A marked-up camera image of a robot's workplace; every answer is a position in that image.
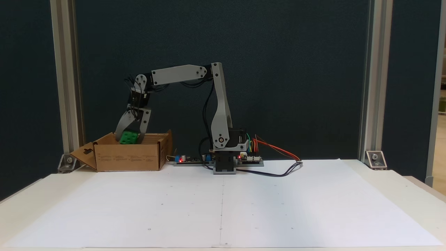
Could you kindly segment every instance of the robotic arm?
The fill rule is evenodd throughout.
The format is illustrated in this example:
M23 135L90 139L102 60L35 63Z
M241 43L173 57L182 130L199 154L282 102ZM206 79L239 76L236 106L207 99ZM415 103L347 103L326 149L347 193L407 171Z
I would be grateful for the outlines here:
M151 109L147 106L151 93L156 86L174 84L190 80L213 80L217 94L217 111L211 124L211 136L214 144L214 174L235 174L234 157L249 146L246 131L233 129L231 112L226 98L223 67L221 63L205 66L183 65L136 76L131 88L127 111L119 120L116 128L116 140L131 126L139 129L137 143L141 143L147 131Z

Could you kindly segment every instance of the white paper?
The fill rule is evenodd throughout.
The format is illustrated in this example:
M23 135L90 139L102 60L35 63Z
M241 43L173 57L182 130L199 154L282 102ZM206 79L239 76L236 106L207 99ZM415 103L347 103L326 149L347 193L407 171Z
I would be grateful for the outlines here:
M443 245L341 160L305 161L281 178L225 176L222 215L221 242L231 247Z
M292 162L265 161L283 173ZM384 247L442 245L340 160L293 174L202 167L97 173L5 247Z

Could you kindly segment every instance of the red wire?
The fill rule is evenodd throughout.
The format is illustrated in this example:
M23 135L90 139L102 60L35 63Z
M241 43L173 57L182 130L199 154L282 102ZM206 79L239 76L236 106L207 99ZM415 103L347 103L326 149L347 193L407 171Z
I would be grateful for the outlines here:
M295 159L295 160L301 160L299 157L297 157L296 155L294 155L294 154L292 154L292 153L290 153L290 152L288 152L288 151L285 151L285 150L283 150L283 149L281 149L281 148L279 148L279 147L277 147L277 146L273 146L273 145L271 145L271 144L267 144L267 143L265 143L265 142L263 142L263 141L259 141L259 140L256 140L256 139L254 139L254 141L256 141L256 142L260 142L261 144L264 144L264 145L267 145L267 146L270 146L270 147L272 147L272 148L275 148L275 149L277 149L277 150L280 150L280 151L282 151L282 152L284 152L284 153L287 153L288 155L290 155L293 159Z

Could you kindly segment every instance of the green toy brick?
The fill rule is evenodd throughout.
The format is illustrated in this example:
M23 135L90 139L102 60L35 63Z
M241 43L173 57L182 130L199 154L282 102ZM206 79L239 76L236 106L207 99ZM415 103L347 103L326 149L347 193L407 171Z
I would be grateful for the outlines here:
M124 131L121 136L121 140L119 143L124 145L132 145L136 144L136 141L138 140L138 134L130 131Z

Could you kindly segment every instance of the open cardboard box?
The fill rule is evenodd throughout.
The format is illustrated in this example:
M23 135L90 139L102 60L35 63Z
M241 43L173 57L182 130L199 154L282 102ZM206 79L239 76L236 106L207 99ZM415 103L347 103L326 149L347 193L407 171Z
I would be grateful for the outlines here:
M114 133L90 142L71 155L98 172L158 171L172 154L172 131L145 134L141 144L121 145Z

